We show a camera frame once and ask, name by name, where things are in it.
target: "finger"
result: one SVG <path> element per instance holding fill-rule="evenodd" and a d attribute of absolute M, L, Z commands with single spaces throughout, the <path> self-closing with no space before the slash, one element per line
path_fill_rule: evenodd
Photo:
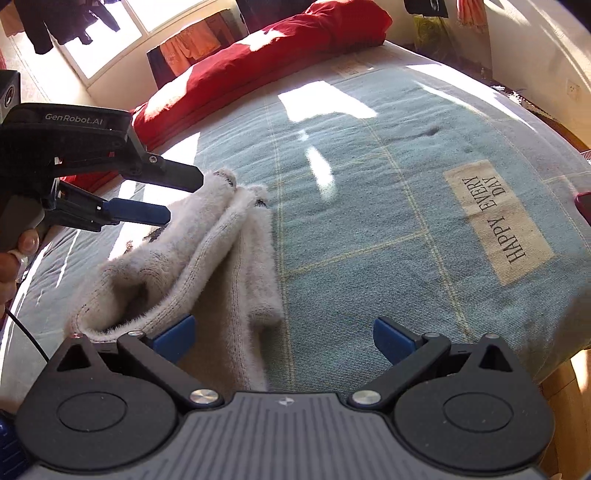
<path fill-rule="evenodd" d="M 8 300 L 12 300 L 17 293 L 17 283 L 13 280 L 10 282 L 0 283 L 0 303 L 5 304 Z"/>
<path fill-rule="evenodd" d="M 0 282 L 14 281 L 20 266 L 20 262 L 14 255 L 0 253 Z"/>
<path fill-rule="evenodd" d="M 23 255 L 32 255 L 39 248 L 39 235 L 37 230 L 31 229 L 23 232 L 18 239 L 18 249 Z"/>

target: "blue bedspread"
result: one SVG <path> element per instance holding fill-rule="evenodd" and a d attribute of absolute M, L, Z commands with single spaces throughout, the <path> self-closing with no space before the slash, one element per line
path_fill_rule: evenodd
<path fill-rule="evenodd" d="M 350 391 L 385 369 L 378 315 L 457 342 L 496 332 L 537 380 L 591 338 L 591 310 L 566 318 L 591 277 L 572 201 L 588 163 L 502 95 L 404 55 L 312 67 L 196 127 L 196 165 L 272 193 L 276 389 Z"/>

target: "red phone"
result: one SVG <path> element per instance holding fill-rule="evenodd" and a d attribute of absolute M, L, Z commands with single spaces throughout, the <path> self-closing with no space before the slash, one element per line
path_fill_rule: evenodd
<path fill-rule="evenodd" d="M 574 198 L 574 204 L 587 223 L 591 225 L 591 192 L 579 193 Z"/>

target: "window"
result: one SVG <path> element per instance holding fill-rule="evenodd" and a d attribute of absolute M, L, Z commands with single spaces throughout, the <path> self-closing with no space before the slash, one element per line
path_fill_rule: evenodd
<path fill-rule="evenodd" d="M 142 36 L 121 3 L 106 4 L 105 7 L 117 20 L 121 28 L 118 32 L 114 32 L 102 21 L 97 20 L 86 29 L 86 32 L 92 38 L 90 45 L 83 45 L 78 38 L 65 45 L 86 78 L 91 78 L 109 60 Z"/>
<path fill-rule="evenodd" d="M 199 3 L 199 0 L 127 0 L 147 31 L 158 28 L 171 18 Z"/>
<path fill-rule="evenodd" d="M 90 80 L 117 55 L 134 43 L 148 39 L 160 26 L 206 0 L 121 0 L 105 4 L 117 20 L 120 30 L 114 32 L 97 20 L 86 29 L 92 43 L 83 45 L 78 38 L 64 46 L 66 57 L 78 74 Z"/>

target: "window frame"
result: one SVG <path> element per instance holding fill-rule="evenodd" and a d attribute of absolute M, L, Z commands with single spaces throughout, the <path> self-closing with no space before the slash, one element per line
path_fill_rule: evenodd
<path fill-rule="evenodd" d="M 187 9 L 185 9 L 184 11 L 180 12 L 179 14 L 169 18 L 166 22 L 157 26 L 155 29 L 147 30 L 146 27 L 144 26 L 144 24 L 142 23 L 142 21 L 140 20 L 140 18 L 135 13 L 133 7 L 129 4 L 129 2 L 127 0 L 120 0 L 121 4 L 123 5 L 123 8 L 125 8 L 125 11 L 129 15 L 129 17 L 131 18 L 131 20 L 133 21 L 135 26 L 137 27 L 137 29 L 139 30 L 140 37 L 137 40 L 135 40 L 133 43 L 131 43 L 130 45 L 125 47 L 122 51 L 120 51 L 117 55 L 115 55 L 107 63 L 105 63 L 90 78 L 88 78 L 84 74 L 84 72 L 82 72 L 82 69 L 78 66 L 78 63 L 76 62 L 74 57 L 70 54 L 70 52 L 68 51 L 66 46 L 57 45 L 57 47 L 60 50 L 61 54 L 64 56 L 64 58 L 67 60 L 67 62 L 70 64 L 72 69 L 80 77 L 80 80 L 82 81 L 84 86 L 86 88 L 88 88 L 94 82 L 96 82 L 101 76 L 103 76 L 109 69 L 111 69 L 114 65 L 116 65 L 117 62 L 119 62 L 122 58 L 124 58 L 130 52 L 134 51 L 136 48 L 141 46 L 143 43 L 148 41 L 151 37 L 157 35 L 162 30 L 164 30 L 165 28 L 168 28 L 169 26 L 173 25 L 174 23 L 178 22 L 179 20 L 182 20 L 184 17 L 187 17 L 188 15 L 195 13 L 196 11 L 200 10 L 201 8 L 206 7 L 207 5 L 210 5 L 212 3 L 215 3 L 216 1 L 217 0 L 198 0 L 198 2 L 195 5 L 193 5 L 192 7 L 189 7 Z"/>

